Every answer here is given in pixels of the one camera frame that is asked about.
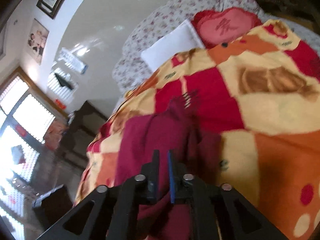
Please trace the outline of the orange red patterned blanket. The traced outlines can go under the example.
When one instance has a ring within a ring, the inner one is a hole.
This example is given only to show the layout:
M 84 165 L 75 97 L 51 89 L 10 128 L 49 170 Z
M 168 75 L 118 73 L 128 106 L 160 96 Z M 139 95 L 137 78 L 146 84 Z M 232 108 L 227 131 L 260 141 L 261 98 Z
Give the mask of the orange red patterned blanket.
M 215 184 L 235 187 L 288 239 L 311 237 L 319 224 L 319 56 L 279 20 L 177 53 L 128 91 L 87 148 L 75 202 L 100 184 L 116 186 L 127 120 L 193 91 L 201 128 L 221 137 Z

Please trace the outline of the red wall sticker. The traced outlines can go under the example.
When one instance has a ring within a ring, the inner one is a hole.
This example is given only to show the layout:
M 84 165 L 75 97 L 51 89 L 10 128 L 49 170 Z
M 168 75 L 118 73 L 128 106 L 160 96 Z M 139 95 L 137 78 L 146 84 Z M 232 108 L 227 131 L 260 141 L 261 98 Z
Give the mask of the red wall sticker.
M 63 111 L 66 109 L 66 105 L 62 101 L 60 101 L 59 99 L 55 99 L 54 102 L 57 105 L 57 107 L 59 107 L 59 109 L 61 109 Z

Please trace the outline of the red heart-shaped cushion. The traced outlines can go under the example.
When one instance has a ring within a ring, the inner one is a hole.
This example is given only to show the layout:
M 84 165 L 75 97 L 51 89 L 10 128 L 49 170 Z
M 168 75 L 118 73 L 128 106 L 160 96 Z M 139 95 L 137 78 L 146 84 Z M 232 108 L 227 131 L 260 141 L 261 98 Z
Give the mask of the red heart-shaped cushion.
M 207 49 L 231 42 L 252 28 L 262 25 L 256 14 L 238 7 L 231 7 L 222 12 L 198 12 L 191 23 Z

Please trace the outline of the framed couple photo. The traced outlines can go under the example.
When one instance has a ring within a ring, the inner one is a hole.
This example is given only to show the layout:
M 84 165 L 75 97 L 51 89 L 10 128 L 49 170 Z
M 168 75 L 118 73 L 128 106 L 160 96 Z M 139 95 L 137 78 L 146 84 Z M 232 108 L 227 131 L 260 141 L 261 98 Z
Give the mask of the framed couple photo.
M 38 20 L 33 19 L 30 33 L 27 39 L 27 53 L 41 65 L 43 52 L 46 47 L 49 30 L 46 29 Z

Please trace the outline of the dark red knit sweater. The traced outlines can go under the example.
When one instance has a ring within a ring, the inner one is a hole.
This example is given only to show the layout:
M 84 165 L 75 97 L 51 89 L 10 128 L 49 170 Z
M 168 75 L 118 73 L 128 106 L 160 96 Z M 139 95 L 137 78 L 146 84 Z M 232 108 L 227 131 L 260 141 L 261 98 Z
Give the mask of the dark red knit sweater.
M 168 152 L 184 163 L 187 172 L 207 184 L 216 182 L 221 137 L 200 126 L 197 91 L 172 99 L 160 113 L 127 120 L 118 154 L 116 186 L 137 175 L 141 167 L 159 151 L 158 202 L 139 208 L 136 239 L 189 239 L 189 206 L 171 205 Z

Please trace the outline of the dark green hanging cloth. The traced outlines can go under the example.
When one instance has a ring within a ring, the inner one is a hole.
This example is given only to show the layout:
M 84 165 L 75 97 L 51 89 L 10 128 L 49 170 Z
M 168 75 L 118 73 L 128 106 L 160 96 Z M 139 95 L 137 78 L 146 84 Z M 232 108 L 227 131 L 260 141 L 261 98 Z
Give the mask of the dark green hanging cloth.
M 67 87 L 70 90 L 74 89 L 74 86 L 69 81 L 65 80 L 61 75 L 54 73 L 54 76 L 61 87 Z

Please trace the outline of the dark storage box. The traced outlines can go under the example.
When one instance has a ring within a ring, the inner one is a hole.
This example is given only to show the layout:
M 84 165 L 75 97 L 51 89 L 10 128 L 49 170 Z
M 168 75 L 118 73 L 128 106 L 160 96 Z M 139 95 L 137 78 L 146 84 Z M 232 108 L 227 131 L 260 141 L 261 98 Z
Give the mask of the dark storage box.
M 31 209 L 44 230 L 55 224 L 72 207 L 73 202 L 65 185 L 60 185 L 40 195 L 31 205 Z

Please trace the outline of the white pillow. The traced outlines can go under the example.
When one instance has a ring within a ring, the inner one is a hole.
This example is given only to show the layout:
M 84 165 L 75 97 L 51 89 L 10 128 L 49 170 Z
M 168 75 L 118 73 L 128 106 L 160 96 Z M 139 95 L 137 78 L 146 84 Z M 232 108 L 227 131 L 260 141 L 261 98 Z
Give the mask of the white pillow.
M 184 20 L 176 29 L 165 35 L 151 47 L 141 52 L 141 59 L 155 72 L 175 54 L 194 48 L 205 48 L 189 20 Z

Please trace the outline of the red floral panel by window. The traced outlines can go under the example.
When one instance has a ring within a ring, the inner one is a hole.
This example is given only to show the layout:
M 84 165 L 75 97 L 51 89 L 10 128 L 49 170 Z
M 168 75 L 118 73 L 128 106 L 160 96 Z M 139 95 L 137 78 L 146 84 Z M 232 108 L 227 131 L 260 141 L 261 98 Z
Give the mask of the red floral panel by window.
M 59 143 L 62 139 L 63 133 L 67 130 L 67 126 L 58 121 L 54 120 L 50 126 L 48 127 L 47 131 L 45 132 L 43 139 L 46 148 L 51 151 L 55 151 Z

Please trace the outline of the dark wooden console table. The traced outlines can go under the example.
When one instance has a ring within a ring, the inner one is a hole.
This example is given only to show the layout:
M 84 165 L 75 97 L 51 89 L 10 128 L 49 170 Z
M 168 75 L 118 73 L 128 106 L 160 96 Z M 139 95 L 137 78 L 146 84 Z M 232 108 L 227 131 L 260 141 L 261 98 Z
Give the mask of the dark wooden console table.
M 108 117 L 85 101 L 80 109 L 69 115 L 56 155 L 69 165 L 84 170 L 88 163 L 87 147 L 107 120 Z

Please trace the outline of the floral grey quilt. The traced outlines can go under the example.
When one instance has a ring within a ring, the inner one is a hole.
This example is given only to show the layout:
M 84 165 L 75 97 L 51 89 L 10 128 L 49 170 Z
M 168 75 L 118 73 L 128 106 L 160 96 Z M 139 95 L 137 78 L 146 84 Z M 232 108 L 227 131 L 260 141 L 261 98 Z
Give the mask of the floral grey quilt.
M 122 55 L 116 63 L 112 77 L 124 94 L 151 76 L 151 70 L 140 58 L 160 38 L 176 29 L 184 20 L 192 20 L 203 10 L 224 11 L 239 7 L 261 17 L 263 9 L 255 0 L 170 0 L 145 18 L 129 35 L 122 47 Z

